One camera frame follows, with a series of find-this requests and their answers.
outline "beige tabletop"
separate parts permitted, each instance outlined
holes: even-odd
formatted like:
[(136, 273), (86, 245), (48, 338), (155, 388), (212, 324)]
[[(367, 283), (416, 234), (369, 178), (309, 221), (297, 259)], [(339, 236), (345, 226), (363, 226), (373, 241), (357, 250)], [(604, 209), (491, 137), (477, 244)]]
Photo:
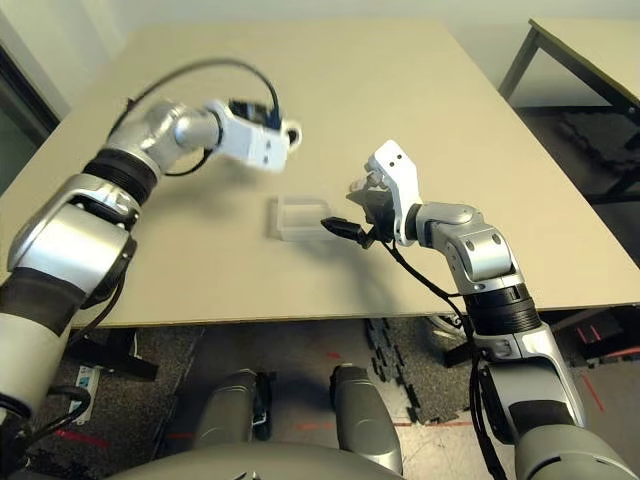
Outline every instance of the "beige tabletop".
[(533, 18), (529, 23), (640, 105), (640, 20)]
[[(27, 217), (92, 158), (127, 96), (211, 56), (241, 58), (266, 72), (286, 115), (302, 123), (302, 145), (281, 175), (220, 160), (197, 175), (164, 179), (134, 231), (138, 252), (104, 325), (446, 311), (380, 245), (290, 243), (271, 232), (280, 194), (322, 198), (334, 214), (363, 221), (344, 195), (389, 138), (417, 164), (424, 200), (474, 205), (498, 226), (540, 308), (640, 301), (640, 272), (614, 236), (445, 28), (425, 20), (145, 30), (0, 199), (2, 258)], [(228, 68), (194, 73), (159, 95), (195, 106), (211, 98), (268, 99), (259, 82)], [(417, 245), (404, 253), (454, 289), (439, 253)]]

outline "clear plastic box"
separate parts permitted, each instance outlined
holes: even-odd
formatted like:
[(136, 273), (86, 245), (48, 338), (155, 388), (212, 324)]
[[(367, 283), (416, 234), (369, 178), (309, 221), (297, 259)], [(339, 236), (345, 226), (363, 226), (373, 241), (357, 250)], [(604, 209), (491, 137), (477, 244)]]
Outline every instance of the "clear plastic box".
[(311, 196), (280, 195), (276, 227), (282, 240), (308, 242), (334, 240), (335, 235), (320, 224), (331, 216), (329, 204)]

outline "wall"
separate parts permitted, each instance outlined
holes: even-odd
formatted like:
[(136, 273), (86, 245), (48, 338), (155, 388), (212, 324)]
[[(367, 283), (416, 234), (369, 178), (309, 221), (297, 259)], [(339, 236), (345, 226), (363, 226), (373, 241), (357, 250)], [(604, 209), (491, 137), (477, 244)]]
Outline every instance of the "wall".
[[(424, 16), (442, 20), (497, 85), (532, 16), (640, 18), (638, 0), (0, 0), (4, 15), (58, 90), (63, 114), (139, 28), (169, 22)], [(0, 40), (5, 41), (0, 31)], [(47, 79), (39, 78), (40, 83)], [(517, 105), (601, 99), (539, 53)]]

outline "silver robot arm segment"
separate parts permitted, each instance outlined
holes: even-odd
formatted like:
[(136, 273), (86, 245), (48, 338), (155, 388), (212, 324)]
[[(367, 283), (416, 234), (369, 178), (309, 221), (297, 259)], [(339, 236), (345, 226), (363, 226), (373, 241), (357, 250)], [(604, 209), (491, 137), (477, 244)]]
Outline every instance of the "silver robot arm segment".
[(71, 318), (111, 295), (135, 254), (141, 206), (179, 158), (204, 149), (280, 171), (293, 147), (285, 128), (236, 116), (216, 100), (201, 109), (164, 101), (116, 129), (11, 245), (11, 275), (0, 287), (0, 410), (27, 419), (38, 411)]
[[(402, 246), (418, 241), (445, 256), (473, 325), (486, 414), (496, 437), (516, 445), (518, 478), (605, 478), (603, 472), (637, 478), (584, 428), (573, 379), (504, 236), (471, 206), (423, 203), (415, 164), (391, 140), (374, 152), (365, 170), (367, 177), (352, 184), (349, 198), (363, 205), (374, 228), (365, 234), (337, 218), (323, 224), (364, 248), (373, 240)], [(354, 197), (358, 190), (377, 196)], [(590, 468), (598, 473), (584, 476)], [(552, 470), (562, 473), (547, 476)]]

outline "black cable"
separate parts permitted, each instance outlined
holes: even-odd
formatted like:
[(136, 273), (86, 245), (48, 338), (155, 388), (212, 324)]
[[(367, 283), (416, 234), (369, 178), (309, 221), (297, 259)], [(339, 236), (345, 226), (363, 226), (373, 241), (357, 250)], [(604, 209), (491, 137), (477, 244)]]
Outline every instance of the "black cable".
[(122, 276), (118, 281), (118, 285), (116, 286), (116, 290), (113, 292), (113, 295), (111, 295), (111, 298), (109, 299), (109, 303), (107, 303), (104, 309), (93, 320), (91, 320), (90, 323), (88, 323), (83, 328), (78, 330), (71, 337), (71, 339), (69, 340), (69, 343), (67, 344), (67, 348), (69, 348), (71, 345), (78, 342), (79, 340), (83, 339), (85, 335), (93, 331), (98, 326), (98, 324), (102, 322), (102, 320), (104, 320), (106, 316), (109, 315), (109, 313), (111, 313), (111, 310), (113, 310), (113, 307), (116, 306), (116, 303), (118, 302), (118, 299), (122, 294), (122, 290), (124, 290), (125, 275), (126, 275), (126, 270), (122, 273)]
[(76, 387), (72, 385), (59, 385), (56, 387), (50, 387), (47, 395), (66, 395), (71, 400), (80, 402), (80, 404), (71, 412), (56, 418), (55, 420), (47, 423), (41, 429), (36, 430), (31, 435), (29, 435), (29, 438), (26, 442), (26, 448), (30, 447), (38, 440), (46, 437), (47, 435), (52, 434), (56, 430), (64, 427), (65, 425), (70, 424), (76, 418), (86, 412), (87, 408), (89, 408), (89, 405), (91, 405), (91, 395), (86, 389), (82, 387)]
[[(249, 65), (248, 63), (245, 63), (241, 60), (236, 60), (234, 58), (209, 58), (209, 59), (199, 60), (197, 62), (187, 64), (183, 67), (173, 70), (172, 72), (169, 72), (168, 74), (166, 74), (163, 77), (160, 77), (158, 80), (156, 80), (147, 88), (145, 88), (136, 97), (130, 98), (127, 101), (127, 106), (122, 111), (122, 113), (118, 116), (115, 123), (109, 130), (109, 135), (107, 136), (107, 138), (110, 137), (111, 134), (120, 125), (122, 125), (122, 122), (124, 122), (124, 120), (127, 118), (129, 113), (131, 113), (142, 100), (144, 100), (146, 97), (148, 97), (151, 93), (156, 91), (161, 86), (171, 82), (172, 80), (175, 80), (176, 78), (182, 75), (193, 72), (195, 70), (208, 68), (208, 67), (222, 67), (222, 66), (230, 66), (230, 67), (236, 67), (236, 68), (242, 68), (244, 70), (248, 70), (249, 72), (253, 73), (256, 77), (258, 77), (260, 80), (262, 80), (262, 82), (265, 84), (265, 86), (269, 90), (269, 93), (271, 94), (271, 102), (273, 103), (273, 110), (271, 111), (270, 117), (268, 118), (268, 122), (270, 123), (270, 125), (268, 126), (270, 126), (271, 128), (279, 129), (282, 121), (282, 116), (280, 114), (280, 100), (278, 99), (278, 93), (276, 92), (275, 87), (273, 86), (271, 81), (266, 77), (266, 75), (264, 75), (262, 72), (260, 72), (260, 70), (253, 67), (252, 65)], [(185, 175), (194, 173), (195, 171), (202, 168), (202, 166), (207, 162), (207, 159), (209, 158), (210, 155), (211, 155), (211, 150), (205, 150), (203, 152), (202, 159), (200, 159), (200, 161), (197, 164), (195, 164), (193, 167), (183, 172), (165, 173), (165, 175), (167, 177), (184, 177)]]
[(204, 60), (198, 60), (196, 62), (189, 63), (183, 67), (177, 68), (176, 70), (169, 72), (168, 74), (164, 75), (163, 77), (160, 77), (158, 80), (156, 80), (147, 88), (145, 88), (136, 97), (130, 98), (127, 101), (127, 106), (125, 107), (123, 112), (120, 114), (120, 116), (116, 119), (115, 123), (111, 127), (111, 130), (109, 130), (109, 136), (111, 136), (111, 134), (122, 124), (122, 122), (127, 118), (129, 113), (131, 113), (131, 111), (133, 111), (142, 100), (144, 100), (146, 97), (148, 97), (151, 93), (156, 91), (161, 86), (171, 82), (172, 80), (175, 80), (176, 78), (182, 75), (191, 73), (195, 70), (200, 70), (202, 68), (223, 67), (223, 66), (236, 67), (236, 68), (247, 70), (253, 73), (260, 80), (262, 80), (262, 83), (265, 84), (267, 89), (269, 89), (269, 93), (271, 94), (271, 101), (273, 103), (273, 113), (276, 116), (276, 118), (272, 120), (274, 121), (281, 120), (282, 117), (280, 116), (280, 100), (278, 99), (278, 93), (276, 92), (275, 87), (273, 86), (271, 81), (266, 77), (266, 75), (264, 75), (260, 70), (258, 70), (254, 66), (249, 65), (248, 63), (245, 63), (241, 60), (236, 60), (235, 58), (207, 58)]
[(482, 452), (487, 470), (495, 480), (506, 480), (506, 474), (504, 472), (504, 469), (502, 468), (502, 464), (500, 463), (500, 459), (498, 458), (495, 447), (491, 442), (491, 438), (487, 433), (487, 429), (484, 423), (484, 417), (482, 413), (482, 394), (480, 391), (480, 373), (478, 371), (480, 355), (474, 348), (473, 344), (473, 326), (471, 325), (471, 320), (469, 319), (469, 317), (466, 315), (462, 315), (460, 309), (451, 301), (451, 297), (459, 295), (452, 295), (450, 293), (447, 293), (436, 284), (428, 280), (415, 268), (413, 268), (398, 251), (395, 240), (393, 241), (391, 247), (384, 242), (380, 243), (382, 243), (384, 248), (407, 272), (409, 272), (413, 277), (415, 277), (418, 281), (425, 285), (429, 290), (431, 290), (431, 292), (447, 302), (447, 304), (455, 312), (458, 318), (460, 318), (465, 336), (467, 337), (467, 342), (469, 342), (469, 344), (472, 346), (472, 365), (471, 374), (469, 375), (469, 410), (471, 412), (473, 429), (476, 433), (478, 445), (480, 446), (480, 451)]
[(202, 166), (207, 163), (207, 159), (209, 158), (209, 155), (211, 155), (211, 153), (213, 152), (213, 150), (205, 150), (202, 153), (202, 158), (200, 159), (200, 161), (198, 163), (196, 163), (193, 167), (183, 171), (183, 172), (176, 172), (176, 173), (171, 173), (171, 172), (167, 172), (165, 173), (165, 176), (167, 177), (184, 177), (185, 175), (190, 175), (193, 172), (196, 172), (198, 170), (200, 170), (202, 168)]

